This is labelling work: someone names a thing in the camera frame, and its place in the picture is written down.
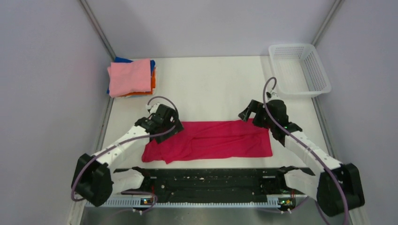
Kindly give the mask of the magenta t shirt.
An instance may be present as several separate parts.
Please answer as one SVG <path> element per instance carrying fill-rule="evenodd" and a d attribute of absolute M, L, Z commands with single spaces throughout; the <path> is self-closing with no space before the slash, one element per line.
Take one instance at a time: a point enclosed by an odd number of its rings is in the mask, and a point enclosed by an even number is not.
<path fill-rule="evenodd" d="M 269 132 L 253 125 L 253 120 L 186 121 L 183 131 L 162 143 L 145 146 L 145 163 L 224 158 L 267 158 L 273 155 Z"/>

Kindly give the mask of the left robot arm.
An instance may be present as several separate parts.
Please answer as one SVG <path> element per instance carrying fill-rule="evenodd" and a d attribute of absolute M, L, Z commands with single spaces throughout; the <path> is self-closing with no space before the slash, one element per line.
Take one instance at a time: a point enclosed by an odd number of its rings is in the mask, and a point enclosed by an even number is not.
<path fill-rule="evenodd" d="M 149 191 L 151 182 L 134 167 L 116 172 L 133 153 L 150 141 L 160 144 L 183 131 L 178 111 L 157 103 L 147 106 L 149 116 L 138 119 L 118 140 L 92 155 L 83 154 L 77 161 L 71 184 L 71 198 L 81 196 L 95 207 L 103 205 L 111 196 L 134 189 L 140 194 Z"/>

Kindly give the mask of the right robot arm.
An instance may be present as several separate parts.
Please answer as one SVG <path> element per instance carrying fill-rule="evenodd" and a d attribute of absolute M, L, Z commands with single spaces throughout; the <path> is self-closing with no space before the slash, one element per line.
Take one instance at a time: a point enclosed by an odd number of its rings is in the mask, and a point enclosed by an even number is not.
<path fill-rule="evenodd" d="M 275 180 L 279 192 L 298 190 L 316 200 L 329 217 L 364 206 L 358 168 L 352 163 L 343 164 L 310 141 L 302 128 L 289 120 L 282 100 L 270 100 L 266 104 L 252 100 L 238 116 L 247 122 L 252 113 L 255 114 L 253 125 L 269 129 L 275 140 L 312 171 L 307 174 L 295 166 L 279 168 Z"/>

